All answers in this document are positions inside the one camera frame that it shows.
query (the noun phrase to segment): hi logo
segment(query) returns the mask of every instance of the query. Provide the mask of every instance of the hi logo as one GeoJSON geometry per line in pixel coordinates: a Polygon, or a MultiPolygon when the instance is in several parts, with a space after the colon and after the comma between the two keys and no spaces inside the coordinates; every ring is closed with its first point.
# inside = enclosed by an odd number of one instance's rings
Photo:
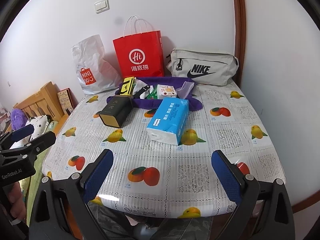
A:
{"type": "Polygon", "coordinates": [[[133,49],[129,53],[129,59],[133,64],[140,65],[144,62],[146,56],[141,49],[133,49]]]}
{"type": "Polygon", "coordinates": [[[208,73],[210,68],[211,68],[211,66],[194,64],[193,68],[189,70],[187,77],[188,78],[196,78],[196,77],[202,77],[202,76],[206,76],[206,75],[215,73],[215,72],[208,73]]]}

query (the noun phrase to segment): zipper pull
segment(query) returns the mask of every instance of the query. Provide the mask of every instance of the zipper pull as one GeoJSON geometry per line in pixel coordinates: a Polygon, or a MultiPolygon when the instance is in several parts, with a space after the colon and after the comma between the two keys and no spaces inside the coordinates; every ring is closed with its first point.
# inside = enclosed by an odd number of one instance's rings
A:
{"type": "Polygon", "coordinates": [[[182,58],[179,59],[179,63],[177,64],[176,70],[182,70],[182,58]]]}

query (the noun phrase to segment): blue tissue package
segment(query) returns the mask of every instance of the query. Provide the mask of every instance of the blue tissue package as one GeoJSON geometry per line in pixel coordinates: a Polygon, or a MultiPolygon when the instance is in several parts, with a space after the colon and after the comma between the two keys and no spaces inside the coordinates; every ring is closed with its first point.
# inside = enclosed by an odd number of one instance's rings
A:
{"type": "Polygon", "coordinates": [[[178,145],[189,113],[189,102],[164,98],[147,126],[151,140],[178,145]]]}

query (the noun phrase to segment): nike logo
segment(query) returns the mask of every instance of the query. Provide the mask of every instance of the nike logo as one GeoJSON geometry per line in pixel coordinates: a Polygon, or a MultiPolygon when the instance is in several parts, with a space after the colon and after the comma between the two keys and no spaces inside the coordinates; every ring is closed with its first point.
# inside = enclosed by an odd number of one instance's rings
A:
{"type": "Polygon", "coordinates": [[[190,69],[189,72],[187,73],[187,77],[188,78],[197,78],[197,77],[203,77],[203,76],[206,76],[209,74],[214,74],[215,72],[208,73],[210,68],[211,68],[211,66],[194,64],[193,68],[190,69]]]}

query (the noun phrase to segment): yellow box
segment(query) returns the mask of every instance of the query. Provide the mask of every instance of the yellow box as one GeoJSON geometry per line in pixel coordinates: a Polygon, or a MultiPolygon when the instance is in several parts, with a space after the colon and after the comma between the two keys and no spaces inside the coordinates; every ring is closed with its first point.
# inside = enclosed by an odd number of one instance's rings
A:
{"type": "Polygon", "coordinates": [[[120,90],[121,96],[132,96],[134,77],[125,78],[120,90]]]}

